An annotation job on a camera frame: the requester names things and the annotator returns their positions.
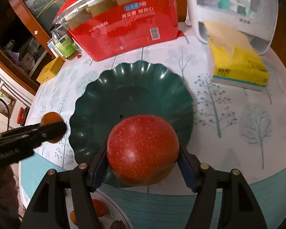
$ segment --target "dining table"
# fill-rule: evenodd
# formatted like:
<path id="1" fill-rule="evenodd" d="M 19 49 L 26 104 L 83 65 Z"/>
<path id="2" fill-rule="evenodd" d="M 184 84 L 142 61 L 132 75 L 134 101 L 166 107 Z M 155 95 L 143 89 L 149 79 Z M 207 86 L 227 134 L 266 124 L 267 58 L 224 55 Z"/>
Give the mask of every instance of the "dining table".
<path id="1" fill-rule="evenodd" d="M 192 96 L 194 123 L 187 145 L 189 153 L 216 170 L 239 169 L 268 228 L 280 225 L 286 216 L 286 68 L 269 48 L 261 56 L 270 76 L 263 90 L 216 84 L 209 68 L 209 46 L 184 23 L 179 23 L 179 29 L 184 36 L 175 40 L 99 62 L 83 52 L 81 58 L 66 61 L 55 78 L 40 86 L 26 125 L 40 123 L 44 114 L 54 111 L 63 118 L 67 131 L 58 143 L 44 142 L 32 157 L 19 162 L 25 207 L 49 169 L 61 172 L 80 164 L 69 142 L 69 120 L 87 85 L 121 63 L 146 61 L 160 63 L 178 74 Z M 119 205 L 135 229 L 185 228 L 197 196 L 187 188 L 178 165 L 168 178 L 152 186 L 116 188 L 102 184 L 99 190 Z M 222 190 L 218 189 L 210 228 L 217 228 L 221 199 Z"/>

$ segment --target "green label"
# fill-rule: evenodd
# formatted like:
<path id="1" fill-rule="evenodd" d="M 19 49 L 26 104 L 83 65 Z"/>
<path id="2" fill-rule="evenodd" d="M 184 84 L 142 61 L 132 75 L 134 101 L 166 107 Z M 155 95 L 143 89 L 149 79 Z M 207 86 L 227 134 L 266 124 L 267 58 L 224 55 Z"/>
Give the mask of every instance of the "green label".
<path id="1" fill-rule="evenodd" d="M 66 34 L 55 45 L 57 49 L 66 57 L 70 57 L 75 52 L 71 38 Z"/>

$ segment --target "orange fruit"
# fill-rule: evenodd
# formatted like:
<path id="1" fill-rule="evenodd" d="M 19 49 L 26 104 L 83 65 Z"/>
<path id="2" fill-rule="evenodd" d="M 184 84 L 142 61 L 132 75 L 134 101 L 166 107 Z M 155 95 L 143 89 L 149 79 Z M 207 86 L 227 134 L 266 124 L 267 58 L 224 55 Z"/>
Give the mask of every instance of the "orange fruit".
<path id="1" fill-rule="evenodd" d="M 76 217 L 75 217 L 75 212 L 74 210 L 70 213 L 70 220 L 74 225 L 76 225 Z"/>
<path id="2" fill-rule="evenodd" d="M 63 119 L 58 113 L 49 112 L 42 117 L 41 122 L 40 122 L 40 126 L 46 126 L 46 125 L 53 124 L 53 123 L 60 122 L 60 121 L 63 121 Z M 63 138 L 63 135 L 60 137 L 57 137 L 55 139 L 48 140 L 48 142 L 57 143 L 62 138 Z"/>
<path id="3" fill-rule="evenodd" d="M 92 199 L 92 203 L 98 217 L 103 217 L 107 214 L 107 206 L 104 202 L 97 199 Z"/>
<path id="4" fill-rule="evenodd" d="M 99 201 L 97 199 L 92 199 L 92 203 L 95 213 L 98 217 L 103 217 L 107 214 L 107 206 L 104 202 Z M 74 210 L 70 213 L 70 220 L 74 225 L 76 225 L 76 216 Z"/>

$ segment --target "cardboard box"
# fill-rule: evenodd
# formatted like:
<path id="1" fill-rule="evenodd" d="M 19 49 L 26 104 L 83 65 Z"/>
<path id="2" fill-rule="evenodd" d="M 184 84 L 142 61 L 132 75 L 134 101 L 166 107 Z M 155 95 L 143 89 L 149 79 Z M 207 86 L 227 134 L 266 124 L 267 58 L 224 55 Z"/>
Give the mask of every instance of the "cardboard box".
<path id="1" fill-rule="evenodd" d="M 43 67 L 41 73 L 37 77 L 37 82 L 44 84 L 46 81 L 54 78 L 63 64 L 64 61 L 60 57 L 49 62 L 45 67 Z"/>

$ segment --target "teal stripe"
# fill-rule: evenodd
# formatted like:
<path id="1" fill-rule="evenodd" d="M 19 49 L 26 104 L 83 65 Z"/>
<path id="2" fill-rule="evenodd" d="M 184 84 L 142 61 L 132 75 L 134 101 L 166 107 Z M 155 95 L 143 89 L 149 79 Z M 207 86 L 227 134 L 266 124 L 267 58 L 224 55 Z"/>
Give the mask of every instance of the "teal stripe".
<path id="1" fill-rule="evenodd" d="M 238 82 L 238 83 L 245 83 L 245 84 L 256 85 L 256 86 L 259 86 L 259 87 L 266 87 L 265 85 L 259 85 L 259 84 L 256 84 L 256 83 L 250 83 L 250 82 L 246 82 L 246 81 L 242 81 L 242 80 L 238 80 L 238 79 L 232 79 L 232 78 L 220 77 L 220 76 L 213 76 L 213 77 L 218 78 L 218 79 L 228 80 L 228 81 L 234 81 L 234 82 Z"/>
<path id="2" fill-rule="evenodd" d="M 56 169 L 58 172 L 65 171 L 37 153 L 21 161 L 21 186 L 30 199 L 49 169 Z"/>
<path id="3" fill-rule="evenodd" d="M 42 156 L 21 162 L 21 185 L 31 198 L 48 169 L 63 168 Z M 286 216 L 286 168 L 275 175 L 250 185 L 264 214 L 268 229 L 276 229 Z M 183 229 L 194 205 L 196 195 L 146 194 L 114 188 L 100 188 L 127 214 L 135 229 Z M 217 228 L 222 193 L 216 195 L 211 229 Z"/>

